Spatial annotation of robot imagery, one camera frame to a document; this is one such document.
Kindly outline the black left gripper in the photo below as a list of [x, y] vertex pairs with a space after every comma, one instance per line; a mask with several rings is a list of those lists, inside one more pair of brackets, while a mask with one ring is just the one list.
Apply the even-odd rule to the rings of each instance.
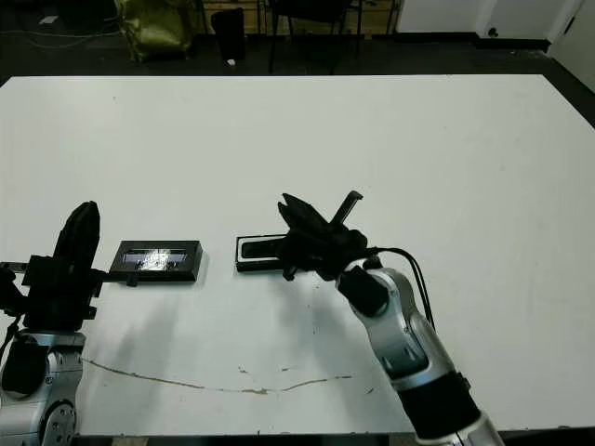
[[96, 202], [88, 202], [87, 216], [87, 253], [86, 202], [82, 202], [67, 217], [53, 257], [31, 256], [27, 263], [1, 263], [3, 312], [11, 317], [22, 316], [24, 324], [33, 330], [75, 332], [83, 321], [95, 318], [97, 309], [91, 299], [99, 296], [105, 282], [136, 284], [134, 272], [91, 268], [100, 237]]

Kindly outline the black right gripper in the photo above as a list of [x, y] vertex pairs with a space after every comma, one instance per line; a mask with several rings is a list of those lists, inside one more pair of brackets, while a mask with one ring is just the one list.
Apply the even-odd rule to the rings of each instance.
[[348, 193], [331, 220], [326, 220], [309, 203], [289, 193], [278, 203], [279, 213], [288, 232], [279, 242], [277, 258], [283, 266], [283, 277], [293, 281], [298, 271], [315, 271], [325, 281], [335, 280], [353, 260], [367, 249], [367, 238], [350, 230], [344, 221], [363, 195]]

